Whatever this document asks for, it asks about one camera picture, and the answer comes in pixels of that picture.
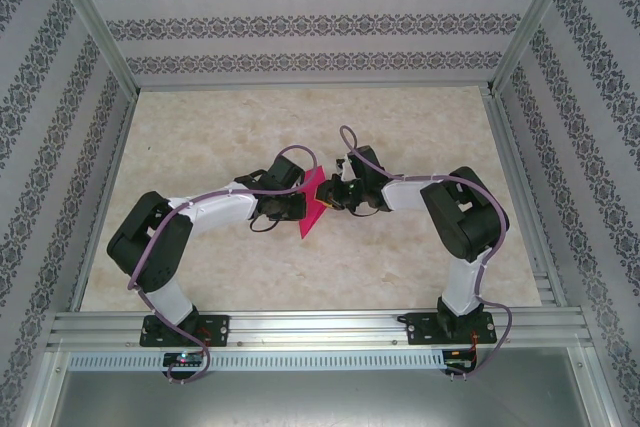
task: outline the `robotic arm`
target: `robotic arm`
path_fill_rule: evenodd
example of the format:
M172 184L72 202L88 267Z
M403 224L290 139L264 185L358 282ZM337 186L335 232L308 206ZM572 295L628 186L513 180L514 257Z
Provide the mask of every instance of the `robotic arm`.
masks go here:
M282 155L268 171L259 170L238 177L221 191L281 191L304 178L304 170ZM157 192L144 194L136 203L107 246L107 254L120 270L132 276L151 240L150 231L176 207L195 197L165 199ZM151 251L137 286L155 310L180 329L193 333L198 325L198 311L186 298L175 278L187 241L216 227L255 220L266 215L274 222L301 220L306 214L302 193L268 195L238 193L220 195L188 205L175 215Z
M372 167L382 169L371 147L356 150L364 161L353 153L338 159L339 173L318 187L316 199L329 208L352 213L364 202L382 212L428 211L452 256L449 280L438 299L438 325L449 339L467 335L483 311L476 284L483 260L500 238L501 225L487 198L454 179L486 187L469 167L455 170L448 176L452 180L447 181L391 180ZM503 214L508 229L508 218Z
M408 209L429 212L442 243L452 255L449 281L438 299L437 327L430 322L432 319L424 317L429 314L407 314L398 320L407 324L410 343L468 343L470 333L475 338L474 329L484 325L486 330L491 323L490 314L483 314L482 302L486 301L479 297L479 284L486 261L499 248L509 227L506 214L468 167L461 167L448 176L392 176L380 167L371 147L356 149L344 135L343 140L351 152L336 161L339 173L318 186L316 199L332 209L346 209L354 214L365 202L382 212ZM313 153L306 147L295 147L311 154L315 170ZM209 194L170 199L157 192L144 194L107 246L108 255L131 277L129 288L139 290L157 316L150 316L158 321L155 324L145 319L141 345L202 346L207 365L192 380L208 368L210 356L206 347L212 345L209 343L212 339L205 322L212 320L199 315L175 279L184 248L190 238L202 232L231 223L253 222L261 215L274 222L304 219L305 194L295 192L298 188L294 188L304 179L304 170L281 154L269 170L236 178L223 189ZM411 316L418 316L412 318L415 323L411 323ZM420 322L428 326L422 329ZM226 345L226 325L223 321L219 327L223 332L222 339L218 338L223 343L219 345ZM145 337L150 326L153 333ZM509 327L510 321L496 350ZM206 335L197 335L200 331ZM157 337L165 336L170 343L152 343L162 341ZM151 339L151 343L143 344L143 338ZM495 333L491 332L480 343L495 342ZM174 380L170 371L167 376Z

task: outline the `striped wall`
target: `striped wall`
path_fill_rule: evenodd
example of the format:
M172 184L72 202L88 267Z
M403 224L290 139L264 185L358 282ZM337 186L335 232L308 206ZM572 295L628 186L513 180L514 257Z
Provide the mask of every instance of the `striped wall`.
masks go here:
M0 426L68 308L129 104L70 0L0 0Z
M502 102L623 425L640 425L640 0L553 0Z
M488 81L531 0L94 0L145 87Z

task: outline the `aluminum frame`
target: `aluminum frame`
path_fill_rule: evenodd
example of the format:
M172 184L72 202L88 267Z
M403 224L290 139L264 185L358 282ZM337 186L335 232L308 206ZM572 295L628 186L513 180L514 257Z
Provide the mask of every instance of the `aluminum frame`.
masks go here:
M566 348L574 368L585 410L593 426L617 426L620 421L600 369L586 320L579 307L514 308L511 334L503 348ZM410 346L405 325L397 316L433 309L363 311L207 312L231 317L228 346L216 352L362 352L452 350L468 345ZM494 315L497 334L504 332L507 316ZM51 425L71 356L75 352L175 352L143 348L138 344L144 312L80 312L56 315L44 362L23 426ZM492 345L481 345L487 351Z
M539 219L535 215L531 193L522 165L515 156L513 139L508 124L501 115L497 102L487 87L480 86L496 147L513 198L525 245L541 294L542 307L514 308L514 326L503 348L566 348L579 386L583 405L594 426L618 426L620 420L613 399L595 354L593 342L582 310L566 307L557 272L546 246ZM124 151L126 136L118 146L118 158ZM109 182L109 191L115 182L116 169ZM101 206L104 218L106 203ZM91 257L97 242L92 242ZM82 278L88 278L90 262L82 269ZM79 307L82 291L74 298ZM289 311L289 312L218 312L231 316L228 346L225 352L410 352L416 350L468 347L467 345L409 346L405 326L396 317L418 310L377 311ZM504 332L506 314L491 310L498 336ZM64 379L70 359L76 352L132 353L142 351L174 351L176 349L148 349L139 346L142 319L149 313L141 312L71 312L58 313L53 322L40 371L32 390L31 399L23 417L24 426L51 425L55 409L63 391ZM492 346L479 346L481 350ZM212 349L213 355L219 349Z
M105 20L93 0L71 0L85 27L93 36L111 71L118 79L127 99L132 99L140 90L127 61L116 44Z
M509 42L507 50L502 59L500 59L498 67L496 67L496 72L491 80L495 91L502 91L505 84L509 82L509 76L518 64L524 49L527 47L531 37L533 37L551 2L552 0L532 0L531 4L529 4L527 12L522 17L522 21L513 35L513 39Z
M85 256L82 267L80 268L80 273L76 284L77 287L75 292L73 292L73 297L71 298L70 310L73 312L78 312L82 305L82 298L84 297L84 292L87 288L87 283L89 282L91 266L93 265L96 251L98 250L100 233L102 232L102 227L104 226L104 222L107 218L107 208L109 207L109 202L111 202L111 195L113 194L113 189L116 184L116 177L118 175L118 171L120 170L120 163L122 162L122 156L124 155L124 146L127 143L127 139L129 138L129 131L131 130L131 124L133 122L133 116L135 114L137 103L138 95L134 94L127 107L123 135L121 135L118 139L118 145L116 146L116 154L114 157L114 164L111 168L111 172L108 173L109 178L107 179L105 192L102 196L100 205L98 205L97 224L90 234L89 247L87 249L88 255Z

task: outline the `floor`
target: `floor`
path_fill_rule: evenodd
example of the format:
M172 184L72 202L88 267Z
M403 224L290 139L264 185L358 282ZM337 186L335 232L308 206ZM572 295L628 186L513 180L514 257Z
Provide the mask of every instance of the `floor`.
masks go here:
M346 153L350 125L388 170L449 173L472 167L511 220L483 296L537 306L536 290L480 93L466 88L147 92L140 96L82 310L143 311L106 244L137 199L200 194L268 168L285 146L311 148L327 176ZM305 154L290 157L304 168ZM435 307L449 254L420 212L355 218L327 211L300 239L297 223L253 233L248 222L188 244L178 280L200 310Z

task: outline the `black mounting plate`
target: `black mounting plate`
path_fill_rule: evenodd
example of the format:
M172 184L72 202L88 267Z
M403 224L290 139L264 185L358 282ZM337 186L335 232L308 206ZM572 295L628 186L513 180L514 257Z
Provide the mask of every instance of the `black mounting plate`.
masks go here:
M473 324L459 329L454 338L449 338L438 325L436 312L412 312L398 317L398 322L406 325L409 345L454 345L471 344L471 335L475 331L478 344L495 344L498 341L489 312L478 314Z
M200 314L192 335L208 347L226 347L229 337L229 316ZM155 315L147 315L142 322L140 346L196 347L196 344L169 329Z

